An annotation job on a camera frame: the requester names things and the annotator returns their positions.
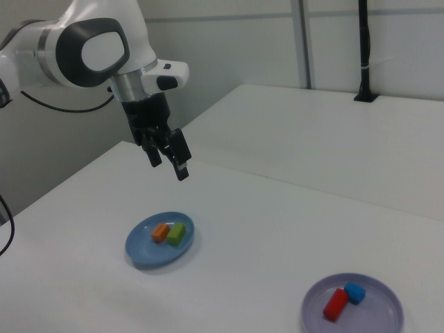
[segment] white robot link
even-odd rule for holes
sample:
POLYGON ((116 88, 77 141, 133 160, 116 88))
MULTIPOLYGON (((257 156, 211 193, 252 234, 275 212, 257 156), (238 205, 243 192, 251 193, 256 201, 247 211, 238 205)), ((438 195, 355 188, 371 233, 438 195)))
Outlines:
POLYGON ((137 145, 156 167, 168 157, 177 177, 191 158, 180 129, 168 126, 164 92, 183 87, 188 65, 157 59, 137 0, 73 0, 59 19, 30 20, 0 45, 0 108, 35 86, 96 87, 107 80, 137 145))

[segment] white table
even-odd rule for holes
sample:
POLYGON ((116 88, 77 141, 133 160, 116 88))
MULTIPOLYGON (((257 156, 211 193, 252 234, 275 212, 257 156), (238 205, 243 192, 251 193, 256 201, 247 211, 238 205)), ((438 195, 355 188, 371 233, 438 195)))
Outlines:
POLYGON ((444 223, 198 158, 189 170, 179 183, 120 143, 19 214, 0 258, 0 332, 301 332, 307 290, 342 272, 389 285, 405 333, 442 332, 444 223), (126 237, 164 211, 189 215, 195 242, 138 271, 126 237))
POLYGON ((444 221, 444 102, 242 85, 185 128, 194 157, 444 221))

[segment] black stand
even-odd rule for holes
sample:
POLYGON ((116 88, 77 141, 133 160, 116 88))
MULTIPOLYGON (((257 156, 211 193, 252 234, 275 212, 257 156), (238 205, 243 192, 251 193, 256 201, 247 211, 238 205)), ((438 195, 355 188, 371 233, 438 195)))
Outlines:
POLYGON ((355 101, 372 103, 379 95, 370 90, 370 30, 368 29, 367 0, 359 0, 359 36, 361 39, 361 87, 355 101))

